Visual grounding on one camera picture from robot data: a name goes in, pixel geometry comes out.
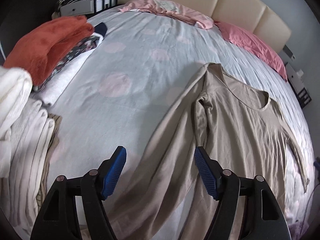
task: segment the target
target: beige shirt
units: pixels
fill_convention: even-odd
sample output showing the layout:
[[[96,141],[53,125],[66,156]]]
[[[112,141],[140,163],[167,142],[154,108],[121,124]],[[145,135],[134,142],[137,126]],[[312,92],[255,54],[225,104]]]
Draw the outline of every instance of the beige shirt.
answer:
[[[286,144],[292,148],[307,189],[304,159],[279,105],[265,91],[206,64],[190,80],[152,135],[129,187],[108,213],[119,239],[151,239],[197,180],[181,239],[203,239],[217,206],[199,179],[196,146],[241,177],[265,177],[284,210]],[[238,204],[237,239],[244,201]]]

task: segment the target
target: beige headboard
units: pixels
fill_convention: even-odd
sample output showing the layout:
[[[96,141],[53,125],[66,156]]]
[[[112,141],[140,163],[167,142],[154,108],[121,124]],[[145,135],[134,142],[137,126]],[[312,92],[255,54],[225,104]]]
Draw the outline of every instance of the beige headboard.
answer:
[[[290,38],[291,30],[260,0],[172,0],[210,16],[242,27],[265,41],[277,53]]]

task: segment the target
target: bed sheet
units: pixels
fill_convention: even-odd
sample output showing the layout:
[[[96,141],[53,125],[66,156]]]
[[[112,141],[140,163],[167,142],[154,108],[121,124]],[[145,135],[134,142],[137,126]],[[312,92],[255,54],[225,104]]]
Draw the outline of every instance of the bed sheet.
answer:
[[[102,44],[89,56],[58,101],[49,108],[63,117],[60,143],[50,161],[48,188],[55,178],[84,175],[110,158],[118,145],[127,162],[106,211],[121,195],[143,150],[170,105],[192,75],[207,62],[221,63],[230,75],[265,90],[281,106],[303,152],[310,184],[304,194],[298,167],[287,147],[285,216],[302,221],[314,187],[313,149],[308,126],[288,83],[257,57],[225,42],[219,29],[202,30],[145,12],[102,12],[88,22],[108,27]],[[153,239],[177,239],[191,205],[187,195]],[[85,224],[77,198],[79,223]]]

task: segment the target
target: screw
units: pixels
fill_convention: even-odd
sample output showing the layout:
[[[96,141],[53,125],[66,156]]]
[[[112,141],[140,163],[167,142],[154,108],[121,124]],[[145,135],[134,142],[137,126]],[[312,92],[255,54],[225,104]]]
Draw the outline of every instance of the screw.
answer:
[[[59,175],[58,177],[57,177],[57,181],[63,181],[64,180],[64,176],[63,175]]]
[[[95,175],[98,174],[98,170],[93,169],[93,170],[89,171],[89,174],[90,174],[91,176],[95,176]]]
[[[229,171],[229,170],[223,170],[223,172],[222,172],[224,175],[226,175],[226,176],[230,176],[232,173],[231,173],[231,171]]]
[[[258,175],[258,176],[256,177],[256,179],[257,179],[257,181],[260,181],[260,182],[263,182],[263,181],[264,181],[264,178],[263,178],[262,176],[260,176],[260,175]]]

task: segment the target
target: bed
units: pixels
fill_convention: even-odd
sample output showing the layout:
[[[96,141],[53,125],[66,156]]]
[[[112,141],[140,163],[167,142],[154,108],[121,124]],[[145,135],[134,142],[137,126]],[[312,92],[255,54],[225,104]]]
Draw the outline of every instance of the bed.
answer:
[[[238,25],[280,52],[291,31],[260,0],[172,0],[214,20]],[[281,106],[302,150],[310,184],[304,193],[289,147],[285,167],[288,224],[302,221],[314,187],[313,149],[308,126],[290,85],[268,65],[221,37],[214,26],[203,30],[144,12],[104,11],[88,20],[108,27],[102,44],[88,57],[57,102],[48,108],[63,117],[60,142],[50,161],[47,187],[56,177],[78,177],[97,168],[118,145],[127,163],[106,211],[127,186],[150,136],[190,78],[207,62],[221,63],[238,80],[270,93]],[[191,206],[193,190],[153,239],[178,239]],[[81,199],[79,223],[85,225]]]

